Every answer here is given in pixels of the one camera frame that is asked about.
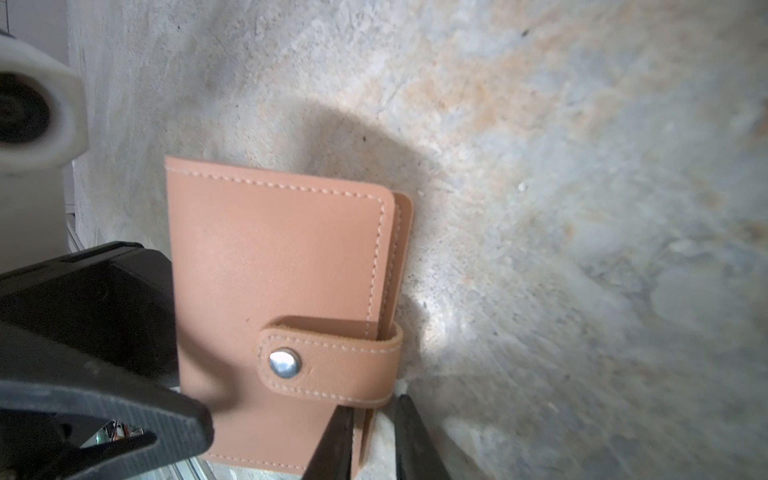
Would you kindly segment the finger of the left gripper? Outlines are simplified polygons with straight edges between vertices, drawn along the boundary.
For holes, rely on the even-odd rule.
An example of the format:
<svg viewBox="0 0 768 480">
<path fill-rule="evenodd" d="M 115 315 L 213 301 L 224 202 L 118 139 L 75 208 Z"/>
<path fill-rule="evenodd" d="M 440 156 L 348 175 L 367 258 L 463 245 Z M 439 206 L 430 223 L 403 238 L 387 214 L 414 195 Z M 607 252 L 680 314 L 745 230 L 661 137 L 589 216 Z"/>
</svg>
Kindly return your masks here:
<svg viewBox="0 0 768 480">
<path fill-rule="evenodd" d="M 1 277 L 1 475 L 127 479 L 206 452 L 178 389 L 170 260 L 112 242 Z"/>
</svg>

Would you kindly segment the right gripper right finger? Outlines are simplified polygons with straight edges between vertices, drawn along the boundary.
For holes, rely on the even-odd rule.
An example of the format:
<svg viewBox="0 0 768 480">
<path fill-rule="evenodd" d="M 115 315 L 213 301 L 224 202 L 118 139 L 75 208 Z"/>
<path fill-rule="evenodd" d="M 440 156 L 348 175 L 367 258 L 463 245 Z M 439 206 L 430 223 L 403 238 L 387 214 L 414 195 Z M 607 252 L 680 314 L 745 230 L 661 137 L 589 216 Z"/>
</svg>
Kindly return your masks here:
<svg viewBox="0 0 768 480">
<path fill-rule="evenodd" d="M 449 480 L 450 475 L 409 395 L 395 402 L 395 462 L 398 480 Z"/>
</svg>

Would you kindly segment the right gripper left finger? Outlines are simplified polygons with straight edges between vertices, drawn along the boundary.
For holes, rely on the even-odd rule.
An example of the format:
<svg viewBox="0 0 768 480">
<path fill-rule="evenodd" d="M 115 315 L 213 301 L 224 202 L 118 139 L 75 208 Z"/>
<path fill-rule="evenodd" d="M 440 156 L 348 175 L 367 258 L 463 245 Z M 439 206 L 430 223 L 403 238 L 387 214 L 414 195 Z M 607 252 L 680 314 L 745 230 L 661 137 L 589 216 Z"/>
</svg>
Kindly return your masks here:
<svg viewBox="0 0 768 480">
<path fill-rule="evenodd" d="M 302 476 L 303 480 L 350 480 L 355 410 L 337 406 Z"/>
</svg>

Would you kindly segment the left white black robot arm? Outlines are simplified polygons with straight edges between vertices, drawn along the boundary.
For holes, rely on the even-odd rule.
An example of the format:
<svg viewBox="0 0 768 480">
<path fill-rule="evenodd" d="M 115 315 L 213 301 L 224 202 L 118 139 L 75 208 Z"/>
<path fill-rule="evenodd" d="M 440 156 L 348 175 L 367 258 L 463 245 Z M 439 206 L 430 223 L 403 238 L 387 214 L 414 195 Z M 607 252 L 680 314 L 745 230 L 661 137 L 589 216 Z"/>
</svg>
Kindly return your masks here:
<svg viewBox="0 0 768 480">
<path fill-rule="evenodd" d="M 60 173 L 88 146 L 80 77 L 3 33 L 5 479 L 128 479 L 214 439 L 209 410 L 176 389 L 170 260 L 124 241 L 67 249 Z"/>
</svg>

